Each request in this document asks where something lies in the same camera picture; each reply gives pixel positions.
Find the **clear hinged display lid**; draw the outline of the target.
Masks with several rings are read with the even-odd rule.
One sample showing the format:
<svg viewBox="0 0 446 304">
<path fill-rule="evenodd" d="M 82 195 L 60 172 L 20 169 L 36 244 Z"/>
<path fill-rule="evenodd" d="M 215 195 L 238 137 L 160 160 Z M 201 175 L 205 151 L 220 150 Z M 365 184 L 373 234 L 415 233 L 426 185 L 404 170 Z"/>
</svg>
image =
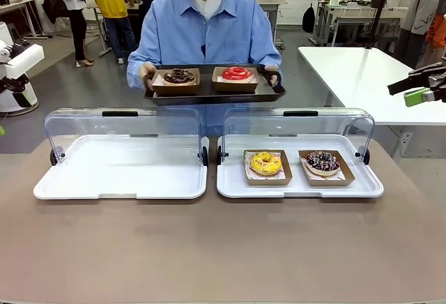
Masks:
<svg viewBox="0 0 446 304">
<path fill-rule="evenodd" d="M 193 109 L 73 109 L 49 113 L 44 122 L 52 166 L 206 167 L 207 139 Z"/>
<path fill-rule="evenodd" d="M 249 108 L 230 109 L 224 116 L 223 133 L 218 141 L 217 163 L 229 157 L 229 138 L 246 137 L 251 146 L 255 136 L 299 137 L 334 135 L 353 138 L 353 158 L 369 164 L 369 143 L 375 128 L 370 114 L 357 108 Z"/>
</svg>

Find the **sprinkled chocolate donut in box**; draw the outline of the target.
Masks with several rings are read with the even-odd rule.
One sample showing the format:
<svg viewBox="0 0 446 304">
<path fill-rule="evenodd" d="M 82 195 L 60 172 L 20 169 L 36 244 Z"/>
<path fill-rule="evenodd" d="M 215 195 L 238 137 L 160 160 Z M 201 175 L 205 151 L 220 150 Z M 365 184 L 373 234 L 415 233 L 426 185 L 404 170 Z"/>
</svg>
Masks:
<svg viewBox="0 0 446 304">
<path fill-rule="evenodd" d="M 331 152 L 332 155 L 336 156 L 340 162 L 340 167 L 341 167 L 341 170 L 345 176 L 345 179 L 341 180 L 341 181 L 316 181 L 316 180 L 310 179 L 308 177 L 308 175 L 305 173 L 304 165 L 302 164 L 302 161 L 304 159 L 306 159 L 307 155 L 312 151 L 328 151 L 328 152 Z M 346 186 L 352 184 L 356 180 L 356 177 L 353 174 L 353 172 L 351 171 L 351 168 L 348 166 L 348 164 L 346 163 L 346 161 L 344 160 L 344 158 L 342 157 L 340 152 L 338 152 L 336 150 L 318 150 L 318 149 L 316 149 L 316 150 L 299 150 L 298 157 L 299 157 L 299 163 L 302 168 L 303 175 L 307 179 L 307 182 L 311 187 L 346 187 Z"/>
</svg>

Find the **red glazed donut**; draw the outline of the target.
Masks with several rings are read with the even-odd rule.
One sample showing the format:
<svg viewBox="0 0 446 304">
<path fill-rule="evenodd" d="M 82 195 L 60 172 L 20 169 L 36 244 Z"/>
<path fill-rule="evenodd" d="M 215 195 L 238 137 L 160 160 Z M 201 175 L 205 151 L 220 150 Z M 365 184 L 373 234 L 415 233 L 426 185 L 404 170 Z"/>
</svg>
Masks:
<svg viewBox="0 0 446 304">
<path fill-rule="evenodd" d="M 243 67 L 228 67 L 222 72 L 223 82 L 249 83 L 251 78 L 251 72 Z"/>
</svg>

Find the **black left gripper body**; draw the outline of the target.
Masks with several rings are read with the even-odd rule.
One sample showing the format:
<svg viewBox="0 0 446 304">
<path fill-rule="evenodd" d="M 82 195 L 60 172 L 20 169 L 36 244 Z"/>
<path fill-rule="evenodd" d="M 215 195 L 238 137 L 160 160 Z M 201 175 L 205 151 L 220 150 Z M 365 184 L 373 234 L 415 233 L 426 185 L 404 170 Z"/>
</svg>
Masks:
<svg viewBox="0 0 446 304">
<path fill-rule="evenodd" d="M 17 79 L 3 77 L 0 79 L 0 93 L 4 90 L 11 91 L 15 102 L 20 107 L 30 107 L 31 103 L 24 95 L 26 85 L 29 83 L 29 78 L 23 74 Z"/>
</svg>

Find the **white side table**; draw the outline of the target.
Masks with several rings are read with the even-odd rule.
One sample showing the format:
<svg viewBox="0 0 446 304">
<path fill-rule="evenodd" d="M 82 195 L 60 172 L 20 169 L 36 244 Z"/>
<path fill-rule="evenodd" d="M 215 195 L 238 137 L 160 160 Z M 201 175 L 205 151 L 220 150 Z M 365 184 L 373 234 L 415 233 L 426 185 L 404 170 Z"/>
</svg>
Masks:
<svg viewBox="0 0 446 304">
<path fill-rule="evenodd" d="M 387 86 L 408 76 L 411 68 L 386 53 L 362 47 L 299 47 L 300 54 L 347 108 L 360 108 L 377 125 L 446 126 L 446 103 L 405 106 L 401 93 Z"/>
</svg>

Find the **chocolate sprinkle donut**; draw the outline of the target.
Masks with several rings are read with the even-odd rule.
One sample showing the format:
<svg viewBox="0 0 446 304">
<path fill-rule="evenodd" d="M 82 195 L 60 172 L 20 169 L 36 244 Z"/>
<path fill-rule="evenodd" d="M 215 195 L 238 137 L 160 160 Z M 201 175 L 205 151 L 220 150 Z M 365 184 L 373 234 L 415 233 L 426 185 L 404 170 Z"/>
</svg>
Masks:
<svg viewBox="0 0 446 304">
<path fill-rule="evenodd" d="M 172 84 L 191 84 L 195 82 L 193 73 L 186 69 L 174 68 L 164 73 L 163 79 Z"/>
</svg>

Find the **black serving tray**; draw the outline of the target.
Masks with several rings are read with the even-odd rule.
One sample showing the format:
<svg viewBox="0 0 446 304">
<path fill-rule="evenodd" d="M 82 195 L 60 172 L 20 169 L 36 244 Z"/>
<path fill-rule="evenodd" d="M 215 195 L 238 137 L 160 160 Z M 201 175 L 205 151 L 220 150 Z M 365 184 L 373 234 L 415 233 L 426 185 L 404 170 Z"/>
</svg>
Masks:
<svg viewBox="0 0 446 304">
<path fill-rule="evenodd" d="M 285 88 L 278 84 L 272 88 L 265 78 L 265 69 L 262 65 L 241 64 L 238 66 L 255 68 L 259 83 L 253 93 L 225 93 L 217 91 L 212 83 L 212 76 L 215 67 L 229 67 L 231 64 L 220 65 L 164 65 L 157 67 L 157 70 L 170 68 L 198 68 L 200 72 L 200 85 L 198 94 L 195 96 L 159 96 L 154 90 L 146 89 L 145 98 L 152 100 L 155 105 L 210 105 L 227 103 L 250 103 L 250 102 L 274 102 L 286 94 Z"/>
</svg>

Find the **black hanging backpack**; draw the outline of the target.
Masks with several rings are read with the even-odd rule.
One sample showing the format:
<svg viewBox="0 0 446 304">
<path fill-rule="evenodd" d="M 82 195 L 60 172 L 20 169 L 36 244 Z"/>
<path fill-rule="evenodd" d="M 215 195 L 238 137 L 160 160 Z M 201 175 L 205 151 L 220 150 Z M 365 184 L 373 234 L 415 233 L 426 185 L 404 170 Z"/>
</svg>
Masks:
<svg viewBox="0 0 446 304">
<path fill-rule="evenodd" d="M 302 30 L 306 33 L 313 33 L 315 22 L 316 13 L 312 4 L 310 4 L 302 16 Z"/>
</svg>

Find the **person left forearm blue sleeve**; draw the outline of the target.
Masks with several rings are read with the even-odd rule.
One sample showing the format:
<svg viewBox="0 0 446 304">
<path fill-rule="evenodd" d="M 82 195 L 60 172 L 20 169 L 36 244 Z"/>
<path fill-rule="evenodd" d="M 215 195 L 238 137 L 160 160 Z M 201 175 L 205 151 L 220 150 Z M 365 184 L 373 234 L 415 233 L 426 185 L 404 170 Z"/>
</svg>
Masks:
<svg viewBox="0 0 446 304">
<path fill-rule="evenodd" d="M 270 72 L 281 72 L 282 56 L 274 45 L 262 48 L 257 52 L 256 63 Z"/>
</svg>

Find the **person right forearm blue sleeve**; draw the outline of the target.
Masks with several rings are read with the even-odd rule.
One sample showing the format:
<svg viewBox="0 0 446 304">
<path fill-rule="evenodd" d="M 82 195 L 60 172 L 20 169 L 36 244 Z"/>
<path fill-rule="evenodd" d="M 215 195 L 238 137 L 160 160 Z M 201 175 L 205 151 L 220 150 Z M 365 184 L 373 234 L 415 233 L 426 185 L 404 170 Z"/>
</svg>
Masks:
<svg viewBox="0 0 446 304">
<path fill-rule="evenodd" d="M 160 50 L 158 47 L 149 47 L 140 45 L 137 50 L 132 52 L 128 58 L 127 66 L 127 82 L 132 89 L 145 89 L 140 82 L 139 69 L 146 63 L 150 62 L 155 67 L 160 62 Z"/>
</svg>

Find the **person in black vest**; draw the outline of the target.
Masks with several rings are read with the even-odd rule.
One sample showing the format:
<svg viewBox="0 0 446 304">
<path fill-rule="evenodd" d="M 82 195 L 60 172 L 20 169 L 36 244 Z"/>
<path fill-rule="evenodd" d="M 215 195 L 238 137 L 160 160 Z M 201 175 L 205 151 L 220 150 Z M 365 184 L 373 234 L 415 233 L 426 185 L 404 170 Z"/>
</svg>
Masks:
<svg viewBox="0 0 446 304">
<path fill-rule="evenodd" d="M 72 32 L 72 40 L 75 48 L 75 67 L 91 67 L 94 60 L 88 59 L 85 55 L 86 20 L 83 10 L 86 7 L 86 0 L 62 0 L 67 9 L 68 19 Z"/>
</svg>

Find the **white display tray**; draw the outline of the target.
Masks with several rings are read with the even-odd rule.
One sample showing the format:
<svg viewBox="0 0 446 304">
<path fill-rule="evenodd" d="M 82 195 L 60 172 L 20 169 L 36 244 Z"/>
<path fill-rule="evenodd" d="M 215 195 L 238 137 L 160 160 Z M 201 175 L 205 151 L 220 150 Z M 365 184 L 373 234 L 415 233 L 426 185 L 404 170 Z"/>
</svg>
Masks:
<svg viewBox="0 0 446 304">
<path fill-rule="evenodd" d="M 37 199 L 195 199 L 206 190 L 209 140 L 196 135 L 65 135 L 33 189 Z"/>
<path fill-rule="evenodd" d="M 367 197 L 383 194 L 384 187 L 368 165 L 353 158 L 353 144 L 345 137 L 334 135 L 301 135 L 299 137 L 255 136 L 253 144 L 246 137 L 229 138 L 229 157 L 217 166 L 217 190 L 228 198 L 282 198 L 282 197 Z M 293 178 L 288 185 L 249 185 L 245 176 L 244 150 L 284 150 Z M 311 187 L 299 163 L 299 150 L 336 150 L 340 152 L 356 180 L 346 187 Z"/>
</svg>

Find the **yellow sprinkle donut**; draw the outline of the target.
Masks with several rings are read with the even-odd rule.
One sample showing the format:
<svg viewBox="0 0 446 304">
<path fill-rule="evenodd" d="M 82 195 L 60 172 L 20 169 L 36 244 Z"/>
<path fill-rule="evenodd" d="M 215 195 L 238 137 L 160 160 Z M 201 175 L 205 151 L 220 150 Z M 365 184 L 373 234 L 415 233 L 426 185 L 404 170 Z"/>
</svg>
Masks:
<svg viewBox="0 0 446 304">
<path fill-rule="evenodd" d="M 279 155 L 262 151 L 251 156 L 250 168 L 259 175 L 272 176 L 281 170 L 282 161 Z"/>
</svg>

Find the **white background desk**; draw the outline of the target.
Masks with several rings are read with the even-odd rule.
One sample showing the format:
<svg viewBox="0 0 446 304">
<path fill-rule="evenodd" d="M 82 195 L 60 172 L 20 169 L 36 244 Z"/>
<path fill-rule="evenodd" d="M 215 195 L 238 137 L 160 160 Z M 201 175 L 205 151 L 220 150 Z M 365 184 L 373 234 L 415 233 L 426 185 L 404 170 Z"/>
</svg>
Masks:
<svg viewBox="0 0 446 304">
<path fill-rule="evenodd" d="M 312 0 L 315 23 L 310 42 L 315 46 L 354 46 L 371 29 L 376 9 L 368 6 L 331 6 L 323 0 Z"/>
</svg>

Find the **person left hand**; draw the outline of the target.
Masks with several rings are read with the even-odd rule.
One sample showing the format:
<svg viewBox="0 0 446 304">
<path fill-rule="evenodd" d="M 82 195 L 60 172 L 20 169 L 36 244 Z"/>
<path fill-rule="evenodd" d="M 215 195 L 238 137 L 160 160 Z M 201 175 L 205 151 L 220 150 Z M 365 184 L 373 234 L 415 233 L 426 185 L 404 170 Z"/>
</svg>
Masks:
<svg viewBox="0 0 446 304">
<path fill-rule="evenodd" d="M 265 75 L 265 78 L 272 88 L 276 87 L 282 80 L 282 76 L 280 75 L 278 69 L 276 69 L 274 66 L 266 66 Z"/>
</svg>

